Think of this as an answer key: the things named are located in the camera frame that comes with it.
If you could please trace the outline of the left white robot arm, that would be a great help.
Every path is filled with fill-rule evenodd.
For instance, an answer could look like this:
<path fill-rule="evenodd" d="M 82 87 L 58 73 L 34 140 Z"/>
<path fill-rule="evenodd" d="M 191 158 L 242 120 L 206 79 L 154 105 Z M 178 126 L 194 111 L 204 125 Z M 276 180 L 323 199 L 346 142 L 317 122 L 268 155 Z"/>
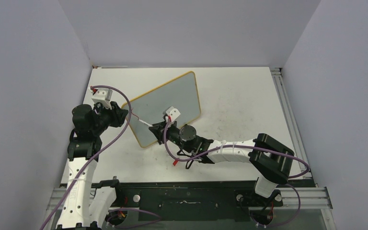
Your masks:
<path fill-rule="evenodd" d="M 102 103 L 94 107 L 81 104 L 72 110 L 74 129 L 68 146 L 69 181 L 63 206 L 56 223 L 57 230 L 99 230 L 110 206 L 123 202 L 124 193 L 115 188 L 117 181 L 106 181 L 93 200 L 91 197 L 92 179 L 102 151 L 100 135 L 108 127 L 124 127 L 131 118 L 130 109 L 120 108 L 110 102 L 110 108 Z"/>

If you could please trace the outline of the red white marker pen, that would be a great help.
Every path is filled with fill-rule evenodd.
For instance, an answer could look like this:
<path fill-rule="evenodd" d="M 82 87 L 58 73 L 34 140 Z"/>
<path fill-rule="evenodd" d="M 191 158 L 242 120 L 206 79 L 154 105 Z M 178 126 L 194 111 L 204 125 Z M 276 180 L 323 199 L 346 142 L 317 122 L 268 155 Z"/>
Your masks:
<path fill-rule="evenodd" d="M 142 124 L 144 124 L 144 125 L 148 126 L 148 127 L 152 127 L 152 126 L 153 126 L 152 124 L 150 124 L 150 123 L 148 123 L 148 122 L 146 122 L 146 121 L 144 121 L 144 120 L 142 120 L 142 119 L 140 119 L 140 118 L 138 118 L 138 121 L 139 121 L 140 123 L 142 123 Z"/>

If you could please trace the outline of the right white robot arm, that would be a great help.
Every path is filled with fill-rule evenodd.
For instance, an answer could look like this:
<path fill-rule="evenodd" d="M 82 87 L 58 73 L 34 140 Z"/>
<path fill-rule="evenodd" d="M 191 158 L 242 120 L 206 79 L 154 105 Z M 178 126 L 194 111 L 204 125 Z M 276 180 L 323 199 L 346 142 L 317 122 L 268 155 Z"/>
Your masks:
<path fill-rule="evenodd" d="M 260 173 L 252 191 L 252 199 L 258 205 L 266 204 L 280 184 L 286 184 L 291 166 L 296 159 L 294 152 L 268 134 L 238 142 L 207 139 L 196 134 L 190 125 L 178 128 L 176 124 L 155 123 L 149 127 L 159 144 L 175 144 L 179 150 L 168 154 L 176 161 L 195 161 L 204 164 L 220 162 L 250 163 Z"/>

